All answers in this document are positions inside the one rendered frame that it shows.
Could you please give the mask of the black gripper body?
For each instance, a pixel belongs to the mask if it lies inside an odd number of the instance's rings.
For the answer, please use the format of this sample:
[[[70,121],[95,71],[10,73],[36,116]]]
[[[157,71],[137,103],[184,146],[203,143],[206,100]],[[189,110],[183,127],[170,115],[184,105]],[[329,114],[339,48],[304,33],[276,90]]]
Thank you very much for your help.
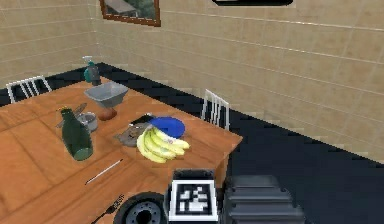
[[[129,197],[119,207],[113,224],[168,224],[164,196],[156,192],[142,192]]]

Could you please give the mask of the black fork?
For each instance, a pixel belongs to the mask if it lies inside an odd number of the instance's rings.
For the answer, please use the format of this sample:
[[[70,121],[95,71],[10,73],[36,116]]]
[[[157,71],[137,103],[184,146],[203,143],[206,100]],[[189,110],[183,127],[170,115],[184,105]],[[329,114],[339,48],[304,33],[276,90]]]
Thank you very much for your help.
[[[112,214],[114,211],[117,210],[117,208],[120,206],[124,199],[124,195],[120,194],[118,198],[102,213],[100,214],[94,221],[92,221],[90,224],[96,224],[103,216],[107,214]]]

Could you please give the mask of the white pencil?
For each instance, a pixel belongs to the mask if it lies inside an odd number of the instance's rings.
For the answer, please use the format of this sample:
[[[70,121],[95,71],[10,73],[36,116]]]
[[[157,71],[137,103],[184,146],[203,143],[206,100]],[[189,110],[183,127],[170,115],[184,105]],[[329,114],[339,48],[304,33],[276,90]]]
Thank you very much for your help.
[[[111,164],[110,166],[106,167],[105,169],[103,169],[102,171],[100,171],[99,173],[97,173],[96,175],[91,177],[90,179],[88,179],[84,184],[88,185],[89,183],[95,181],[97,178],[99,178],[100,176],[102,176],[106,172],[108,172],[109,170],[111,170],[114,167],[116,167],[117,165],[119,165],[122,161],[123,161],[123,159],[120,159],[120,160],[116,161],[115,163]]]

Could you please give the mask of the yellow banana bunch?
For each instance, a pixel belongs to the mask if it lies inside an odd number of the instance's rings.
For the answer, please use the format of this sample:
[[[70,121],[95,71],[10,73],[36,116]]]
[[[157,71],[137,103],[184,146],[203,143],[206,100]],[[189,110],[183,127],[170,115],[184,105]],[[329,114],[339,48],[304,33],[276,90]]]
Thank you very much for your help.
[[[155,163],[165,163],[167,160],[184,155],[190,144],[171,137],[158,128],[149,127],[138,136],[137,148],[146,159]]]

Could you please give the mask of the blue plate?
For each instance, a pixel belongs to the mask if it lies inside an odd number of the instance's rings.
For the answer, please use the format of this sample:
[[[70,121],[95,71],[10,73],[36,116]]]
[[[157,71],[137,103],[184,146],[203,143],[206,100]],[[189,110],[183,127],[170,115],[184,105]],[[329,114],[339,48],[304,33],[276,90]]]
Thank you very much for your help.
[[[149,123],[174,138],[180,138],[186,130],[185,124],[174,117],[156,117],[151,119]]]

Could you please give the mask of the black phone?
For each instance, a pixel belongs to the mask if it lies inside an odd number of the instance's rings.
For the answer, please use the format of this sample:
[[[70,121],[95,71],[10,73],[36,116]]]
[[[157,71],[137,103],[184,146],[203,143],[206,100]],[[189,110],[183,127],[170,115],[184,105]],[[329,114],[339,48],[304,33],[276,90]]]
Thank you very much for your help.
[[[152,120],[153,118],[154,118],[154,116],[152,114],[146,113],[146,114],[142,115],[141,117],[131,121],[129,123],[129,125],[132,126],[132,125],[136,125],[138,123],[146,123],[146,122]]]

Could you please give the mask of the dark green bottle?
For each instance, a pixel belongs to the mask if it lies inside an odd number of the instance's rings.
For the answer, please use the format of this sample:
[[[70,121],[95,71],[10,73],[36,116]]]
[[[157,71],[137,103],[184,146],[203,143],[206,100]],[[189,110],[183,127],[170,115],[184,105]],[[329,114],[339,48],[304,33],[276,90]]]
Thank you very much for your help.
[[[84,161],[93,154],[90,132],[76,117],[72,109],[60,110],[63,118],[62,140],[69,154],[76,161]]]

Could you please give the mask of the small grey cup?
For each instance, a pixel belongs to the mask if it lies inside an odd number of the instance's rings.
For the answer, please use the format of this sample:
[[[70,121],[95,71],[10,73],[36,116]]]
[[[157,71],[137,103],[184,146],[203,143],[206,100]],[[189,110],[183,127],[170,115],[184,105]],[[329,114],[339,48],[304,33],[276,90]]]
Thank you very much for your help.
[[[89,130],[89,132],[93,132],[97,129],[97,117],[92,112],[81,113],[77,119]]]

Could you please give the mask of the wooden dining table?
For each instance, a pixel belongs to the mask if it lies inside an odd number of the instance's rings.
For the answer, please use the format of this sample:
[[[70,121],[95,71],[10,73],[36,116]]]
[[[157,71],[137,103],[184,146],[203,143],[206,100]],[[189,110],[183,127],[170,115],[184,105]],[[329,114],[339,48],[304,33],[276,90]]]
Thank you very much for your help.
[[[90,224],[120,194],[165,192],[177,168],[212,169],[216,181],[223,182],[228,156],[241,136],[135,90],[125,95],[116,117],[93,132],[93,155],[74,160],[56,128],[58,109],[86,103],[87,110],[100,113],[101,107],[84,94],[88,87],[79,82],[0,108],[0,224]],[[183,156],[156,164],[115,138],[145,113],[184,122],[183,138],[190,148]],[[84,184],[120,159],[119,165]]]

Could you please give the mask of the grey knife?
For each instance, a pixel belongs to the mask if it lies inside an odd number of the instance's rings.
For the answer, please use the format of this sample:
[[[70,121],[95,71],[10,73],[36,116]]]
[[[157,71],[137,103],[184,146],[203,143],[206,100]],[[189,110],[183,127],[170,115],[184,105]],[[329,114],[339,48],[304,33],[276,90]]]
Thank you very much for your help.
[[[73,113],[74,117],[77,118],[84,111],[84,109],[86,107],[87,107],[86,103],[81,103],[75,109],[72,109],[72,113]],[[64,109],[67,109],[67,106],[63,106],[63,107],[59,108],[58,111],[62,112]],[[65,118],[62,118],[62,120],[56,125],[56,128],[62,128],[64,122],[65,122]]]

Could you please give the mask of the grey bowl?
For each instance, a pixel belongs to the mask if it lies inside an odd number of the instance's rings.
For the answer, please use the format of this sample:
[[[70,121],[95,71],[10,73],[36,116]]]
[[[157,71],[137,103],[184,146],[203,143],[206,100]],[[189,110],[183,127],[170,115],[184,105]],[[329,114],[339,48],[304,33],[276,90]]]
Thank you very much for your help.
[[[102,108],[113,108],[123,101],[128,92],[125,85],[110,81],[84,91],[84,94]]]

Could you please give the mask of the white slatted chair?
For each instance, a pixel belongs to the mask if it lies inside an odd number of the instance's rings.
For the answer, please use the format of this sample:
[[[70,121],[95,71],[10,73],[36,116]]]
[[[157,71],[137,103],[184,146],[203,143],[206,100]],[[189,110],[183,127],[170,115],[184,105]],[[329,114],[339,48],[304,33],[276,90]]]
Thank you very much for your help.
[[[14,104],[16,102],[15,95],[12,91],[12,88],[16,87],[16,86],[19,86],[21,88],[21,90],[24,93],[26,98],[30,98],[30,97],[39,95],[40,92],[39,92],[37,85],[36,85],[36,82],[38,80],[43,82],[43,84],[45,85],[45,87],[48,89],[49,92],[52,91],[52,88],[49,85],[48,81],[42,75],[34,76],[34,77],[30,77],[30,78],[26,78],[26,79],[22,79],[22,80],[18,80],[18,81],[13,81],[13,82],[6,84],[6,89],[8,92],[10,103]]]
[[[212,91],[206,89],[203,99],[201,119],[216,126],[220,126],[220,122],[223,121],[223,128],[229,130],[229,115],[229,103]]]

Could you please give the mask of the teal spray bottle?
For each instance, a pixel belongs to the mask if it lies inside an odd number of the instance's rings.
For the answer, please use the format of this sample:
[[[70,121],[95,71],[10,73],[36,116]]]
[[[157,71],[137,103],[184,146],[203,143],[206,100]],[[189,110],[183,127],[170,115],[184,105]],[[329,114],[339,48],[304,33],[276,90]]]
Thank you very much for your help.
[[[87,68],[84,71],[85,80],[88,83],[91,83],[93,86],[98,86],[101,84],[101,79],[99,75],[99,70],[96,64],[92,61],[91,56],[83,56],[83,59],[87,63]]]

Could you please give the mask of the brown framed picture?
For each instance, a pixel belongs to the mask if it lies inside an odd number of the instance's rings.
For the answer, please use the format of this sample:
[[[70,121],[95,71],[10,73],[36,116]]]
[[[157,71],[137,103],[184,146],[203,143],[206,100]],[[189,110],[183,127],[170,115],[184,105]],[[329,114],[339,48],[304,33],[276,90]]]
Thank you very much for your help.
[[[159,0],[99,0],[106,20],[160,27]]]

